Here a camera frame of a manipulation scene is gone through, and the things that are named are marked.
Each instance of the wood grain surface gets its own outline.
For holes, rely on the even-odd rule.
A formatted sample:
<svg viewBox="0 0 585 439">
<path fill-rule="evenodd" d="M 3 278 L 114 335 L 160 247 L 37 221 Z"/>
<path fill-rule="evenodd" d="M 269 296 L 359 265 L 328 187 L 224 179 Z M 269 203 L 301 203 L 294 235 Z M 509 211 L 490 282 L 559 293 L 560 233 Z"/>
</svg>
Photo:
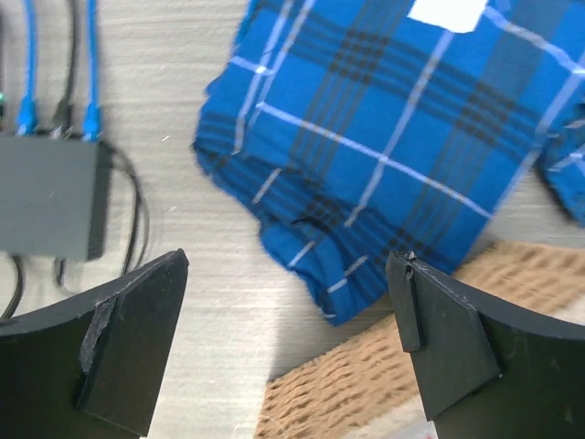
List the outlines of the wood grain surface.
<svg viewBox="0 0 585 439">
<path fill-rule="evenodd" d="M 62 92 L 69 20 L 65 0 L 37 0 L 38 108 L 47 126 Z M 85 16 L 85 2 L 80 13 Z M 0 0 L 9 129 L 23 94 L 26 26 L 17 0 Z M 201 176 L 190 148 L 207 83 L 222 69 L 243 0 L 99 0 L 102 108 L 106 136 L 131 157 L 152 216 L 150 257 L 181 247 L 190 277 L 149 437 L 249 438 L 269 378 L 319 355 L 386 315 L 389 303 L 344 327 L 319 316 L 302 283 L 261 249 L 256 221 Z M 87 102 L 85 48 L 76 89 L 79 128 Z M 108 251 L 73 267 L 71 289 L 118 275 L 132 192 L 114 179 Z M 584 247 L 585 233 L 564 218 L 534 176 L 507 201 L 479 246 L 493 237 Z M 24 313 L 62 300 L 50 260 L 27 264 Z M 14 275 L 0 265 L 0 306 Z"/>
</svg>

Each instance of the folded cloth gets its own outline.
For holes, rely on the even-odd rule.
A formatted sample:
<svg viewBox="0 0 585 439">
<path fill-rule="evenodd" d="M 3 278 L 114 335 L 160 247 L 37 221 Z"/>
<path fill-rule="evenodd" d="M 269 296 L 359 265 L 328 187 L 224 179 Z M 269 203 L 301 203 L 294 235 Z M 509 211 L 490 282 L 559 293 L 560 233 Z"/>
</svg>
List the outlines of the folded cloth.
<svg viewBox="0 0 585 439">
<path fill-rule="evenodd" d="M 465 33 L 415 19 L 429 0 L 254 3 L 194 148 L 329 322 L 393 249 L 452 273 L 540 155 L 585 224 L 582 0 L 492 0 Z"/>
</svg>

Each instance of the black cable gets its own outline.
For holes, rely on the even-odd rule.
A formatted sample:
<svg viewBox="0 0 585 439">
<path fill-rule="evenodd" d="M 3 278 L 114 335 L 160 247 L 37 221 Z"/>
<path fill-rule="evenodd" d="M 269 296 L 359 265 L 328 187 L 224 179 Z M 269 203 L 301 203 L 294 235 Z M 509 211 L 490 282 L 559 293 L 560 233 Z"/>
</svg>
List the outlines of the black cable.
<svg viewBox="0 0 585 439">
<path fill-rule="evenodd" d="M 135 270 L 136 268 L 140 267 L 144 261 L 149 241 L 150 214 L 148 211 L 148 206 L 146 205 L 146 201 L 144 199 L 142 184 L 140 183 L 140 179 L 138 178 L 138 174 L 136 173 L 136 170 L 130 158 L 122 150 L 116 148 L 111 144 L 108 144 L 107 142 L 102 141 L 100 145 L 104 148 L 107 148 L 111 152 L 112 157 L 118 158 L 118 160 L 121 163 L 114 164 L 113 168 L 123 172 L 133 185 L 134 191 L 133 219 L 130 230 L 130 237 L 128 238 L 128 246 L 126 248 L 126 255 L 124 257 L 124 263 L 121 272 L 121 275 L 125 275 L 131 270 Z M 138 229 L 140 226 L 141 213 L 143 218 L 144 240 L 142 249 L 138 254 L 138 258 L 136 259 L 136 262 L 132 264 L 134 252 L 136 250 L 136 242 L 138 238 Z M 53 280 L 55 281 L 57 287 L 63 293 L 71 295 L 73 293 L 65 288 L 66 265 L 67 262 L 63 259 L 56 259 L 54 261 Z"/>
<path fill-rule="evenodd" d="M 15 266 L 16 272 L 16 288 L 14 293 L 12 294 L 12 298 L 8 303 L 4 313 L 0 316 L 0 320 L 5 320 L 7 318 L 12 317 L 15 314 L 18 305 L 20 305 L 20 301 L 22 300 L 22 295 L 25 290 L 25 270 L 22 262 L 22 258 L 20 256 L 10 256 L 13 265 Z"/>
<path fill-rule="evenodd" d="M 75 87 L 80 26 L 78 20 L 77 0 L 67 0 L 67 6 L 71 26 L 71 33 L 69 36 L 69 64 L 67 68 L 67 77 L 65 79 L 65 90 L 63 91 L 63 96 L 58 102 L 57 109 L 53 115 L 53 136 L 62 136 L 69 133 L 73 113 L 71 99 Z"/>
</svg>

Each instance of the white label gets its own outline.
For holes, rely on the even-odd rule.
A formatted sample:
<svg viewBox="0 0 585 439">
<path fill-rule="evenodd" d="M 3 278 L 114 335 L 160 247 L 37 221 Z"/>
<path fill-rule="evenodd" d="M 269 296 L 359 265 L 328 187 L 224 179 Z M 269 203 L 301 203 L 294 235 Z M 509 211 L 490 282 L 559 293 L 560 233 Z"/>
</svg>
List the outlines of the white label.
<svg viewBox="0 0 585 439">
<path fill-rule="evenodd" d="M 415 0 L 408 17 L 455 34 L 473 32 L 488 0 Z"/>
</svg>

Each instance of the blue plaid shirt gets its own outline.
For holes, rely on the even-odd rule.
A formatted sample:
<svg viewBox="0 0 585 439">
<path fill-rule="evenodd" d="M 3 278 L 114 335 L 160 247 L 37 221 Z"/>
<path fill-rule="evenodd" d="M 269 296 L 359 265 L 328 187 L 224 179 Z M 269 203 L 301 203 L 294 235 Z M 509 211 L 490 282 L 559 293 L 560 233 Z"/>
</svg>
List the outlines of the blue plaid shirt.
<svg viewBox="0 0 585 439">
<path fill-rule="evenodd" d="M 413 3 L 253 2 L 200 114 L 199 164 L 334 325 L 393 249 L 456 269 L 534 164 L 585 224 L 585 1 L 493 0 L 463 34 Z"/>
</svg>

